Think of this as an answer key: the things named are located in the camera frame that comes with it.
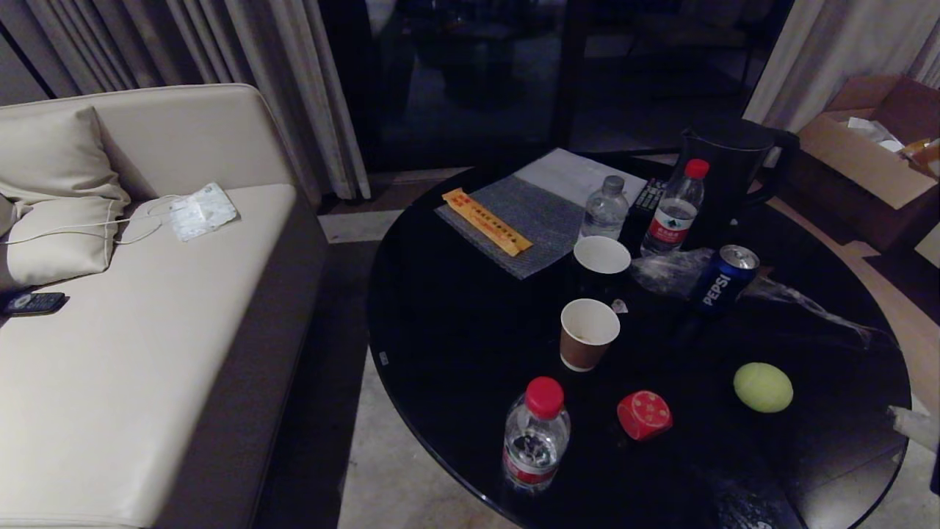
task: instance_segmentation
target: red dice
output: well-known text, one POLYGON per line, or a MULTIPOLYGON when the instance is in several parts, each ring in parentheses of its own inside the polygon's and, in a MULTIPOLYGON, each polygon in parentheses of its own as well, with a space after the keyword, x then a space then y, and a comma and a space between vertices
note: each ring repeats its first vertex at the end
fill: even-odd
POLYGON ((642 390, 631 393, 617 404, 620 425, 632 439, 646 441, 672 427, 672 412, 663 397, 642 390))

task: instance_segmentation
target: beige leather sofa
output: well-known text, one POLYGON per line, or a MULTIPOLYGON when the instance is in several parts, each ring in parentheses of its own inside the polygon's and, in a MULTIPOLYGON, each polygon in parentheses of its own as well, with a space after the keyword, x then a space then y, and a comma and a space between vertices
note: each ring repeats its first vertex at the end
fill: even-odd
POLYGON ((165 225, 118 246, 106 272, 40 289, 70 297, 58 313, 0 319, 0 527, 246 527, 325 237, 253 88, 100 94, 0 119, 84 104, 135 200, 217 182, 241 220, 185 244, 165 225))

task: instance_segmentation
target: water bottle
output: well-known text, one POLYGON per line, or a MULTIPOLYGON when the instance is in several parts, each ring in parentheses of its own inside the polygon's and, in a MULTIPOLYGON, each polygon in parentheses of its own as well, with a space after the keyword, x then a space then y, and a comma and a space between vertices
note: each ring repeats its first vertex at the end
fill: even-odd
POLYGON ((518 490, 535 494, 551 485, 572 431, 564 404, 561 385, 538 377, 509 408, 503 471, 518 490))
POLYGON ((666 191, 656 207, 656 215, 640 246, 643 257, 659 255, 682 246, 705 198, 703 179, 708 169, 708 162, 694 158, 685 165, 682 174, 673 176, 666 185, 666 191))
POLYGON ((603 235, 617 240, 629 209, 630 203, 623 196, 623 179, 619 176, 604 178, 603 186, 587 197, 585 220, 578 239, 603 235))

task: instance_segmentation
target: charging cable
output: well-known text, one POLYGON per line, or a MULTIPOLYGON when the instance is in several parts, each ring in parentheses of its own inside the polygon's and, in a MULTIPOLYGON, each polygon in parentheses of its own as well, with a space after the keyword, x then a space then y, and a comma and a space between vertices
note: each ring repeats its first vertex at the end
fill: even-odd
POLYGON ((142 240, 146 239, 147 237, 150 237, 151 235, 153 235, 154 233, 156 233, 157 230, 159 230, 159 229, 164 225, 163 216, 169 215, 170 212, 167 211, 167 212, 165 212, 165 213, 160 213, 160 214, 154 215, 154 214, 153 214, 153 210, 154 210, 157 206, 166 204, 166 202, 164 201, 165 199, 178 199, 179 197, 180 197, 180 195, 165 195, 165 196, 160 197, 159 199, 154 200, 153 203, 147 208, 147 214, 144 215, 144 216, 135 216, 135 217, 130 217, 130 218, 122 218, 122 219, 120 219, 120 220, 108 220, 107 222, 97 222, 97 223, 94 223, 94 224, 73 224, 73 225, 71 225, 71 226, 59 226, 58 228, 52 228, 51 230, 46 230, 45 232, 37 233, 37 234, 35 234, 35 235, 32 235, 32 236, 30 236, 30 237, 26 237, 25 239, 20 239, 20 240, 18 240, 18 241, 0 241, 0 245, 6 245, 6 246, 19 245, 19 244, 22 244, 22 243, 28 243, 28 242, 30 242, 30 241, 35 241, 36 239, 39 239, 39 238, 41 238, 41 237, 47 237, 47 236, 49 236, 49 235, 59 235, 59 234, 65 234, 65 233, 69 233, 69 234, 73 234, 73 235, 90 235, 90 236, 92 236, 92 237, 98 237, 98 238, 100 238, 100 239, 108 239, 109 237, 107 237, 107 236, 105 236, 105 235, 101 235, 101 234, 98 234, 98 233, 76 232, 75 229, 77 229, 77 228, 96 228, 96 227, 99 227, 99 226, 108 226, 108 225, 110 225, 110 224, 121 224, 121 223, 123 223, 123 222, 131 222, 132 220, 138 220, 138 219, 141 219, 141 218, 158 218, 158 219, 160 220, 160 222, 157 224, 157 227, 156 227, 156 228, 150 230, 149 232, 144 233, 143 235, 140 235, 139 237, 135 237, 134 239, 131 239, 130 241, 124 241, 124 240, 119 240, 119 241, 118 241, 117 239, 115 240, 115 244, 118 244, 118 245, 130 245, 130 244, 133 244, 133 243, 135 243, 135 242, 142 241, 142 240))

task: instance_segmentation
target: pepsi can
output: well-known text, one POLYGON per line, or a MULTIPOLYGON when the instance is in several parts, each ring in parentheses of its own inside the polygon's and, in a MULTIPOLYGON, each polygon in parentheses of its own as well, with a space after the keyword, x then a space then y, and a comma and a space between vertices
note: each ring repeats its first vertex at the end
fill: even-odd
POLYGON ((753 251, 737 245, 723 246, 698 278, 690 299, 693 309, 711 316, 728 313, 757 277, 758 266, 760 259, 753 251))

